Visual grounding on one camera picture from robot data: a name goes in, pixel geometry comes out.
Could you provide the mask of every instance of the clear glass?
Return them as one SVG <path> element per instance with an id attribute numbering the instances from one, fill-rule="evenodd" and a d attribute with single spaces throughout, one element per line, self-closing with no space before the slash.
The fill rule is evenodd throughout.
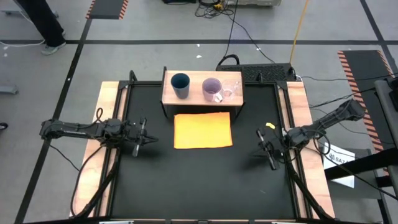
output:
<path id="1" fill-rule="evenodd" d="M 223 99 L 228 101 L 232 100 L 235 96 L 235 92 L 238 89 L 240 81 L 237 80 L 225 80 L 222 83 L 223 87 Z"/>

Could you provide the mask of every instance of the wooden shelf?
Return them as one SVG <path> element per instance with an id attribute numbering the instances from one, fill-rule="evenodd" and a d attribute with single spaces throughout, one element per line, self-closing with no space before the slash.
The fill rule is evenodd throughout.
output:
<path id="1" fill-rule="evenodd" d="M 190 78 L 189 95 L 186 99 L 180 99 L 176 96 L 171 79 L 177 73 L 185 73 Z M 240 82 L 235 96 L 232 100 L 223 100 L 221 103 L 209 102 L 205 100 L 202 93 L 202 83 L 207 78 L 217 78 L 221 83 L 225 80 L 236 80 Z M 164 86 L 162 94 L 164 105 L 197 105 L 197 106 L 242 106 L 243 89 L 241 72 L 214 72 L 214 71 L 173 71 L 166 70 L 164 74 Z"/>

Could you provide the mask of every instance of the orange towel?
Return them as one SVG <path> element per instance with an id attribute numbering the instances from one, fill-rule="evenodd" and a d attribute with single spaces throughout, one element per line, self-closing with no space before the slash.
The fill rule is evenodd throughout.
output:
<path id="1" fill-rule="evenodd" d="M 178 114 L 174 117 L 174 148 L 232 146 L 229 113 Z"/>

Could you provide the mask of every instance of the white sign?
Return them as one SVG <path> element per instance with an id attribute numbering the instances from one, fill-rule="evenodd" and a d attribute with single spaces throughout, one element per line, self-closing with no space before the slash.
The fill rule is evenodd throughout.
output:
<path id="1" fill-rule="evenodd" d="M 328 143 L 325 143 L 325 147 L 323 148 L 323 152 L 326 153 L 328 150 Z M 327 155 L 323 156 L 323 169 L 331 168 L 336 166 L 336 164 L 330 162 L 328 159 L 325 158 L 327 156 L 333 162 L 341 165 L 346 162 L 354 161 L 355 160 L 355 153 L 349 152 L 345 149 L 339 148 L 334 145 L 330 145 L 330 152 Z M 332 180 L 336 183 L 343 184 L 347 187 L 354 188 L 354 176 L 342 177 L 339 179 Z"/>

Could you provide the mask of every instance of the white cable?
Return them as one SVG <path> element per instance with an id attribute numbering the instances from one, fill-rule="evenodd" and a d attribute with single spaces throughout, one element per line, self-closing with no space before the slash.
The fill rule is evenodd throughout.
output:
<path id="1" fill-rule="evenodd" d="M 31 24 L 33 24 L 33 22 L 32 22 L 30 19 L 28 19 L 28 18 L 22 13 L 22 11 L 19 11 L 19 13 L 20 13 L 27 21 L 29 21 Z"/>
<path id="2" fill-rule="evenodd" d="M 28 19 L 21 11 L 19 11 L 19 13 L 20 13 L 28 22 L 30 22 L 31 24 L 33 24 L 33 22 L 32 22 L 30 19 Z M 43 40 L 43 41 L 41 41 L 40 43 L 37 43 L 37 44 L 11 45 L 11 44 L 5 44 L 5 43 L 3 43 L 3 42 L 0 41 L 0 44 L 3 44 L 3 45 L 5 45 L 5 46 L 7 46 L 7 47 L 29 47 L 29 46 L 41 45 L 41 44 L 43 44 L 44 42 L 45 42 L 45 40 Z"/>

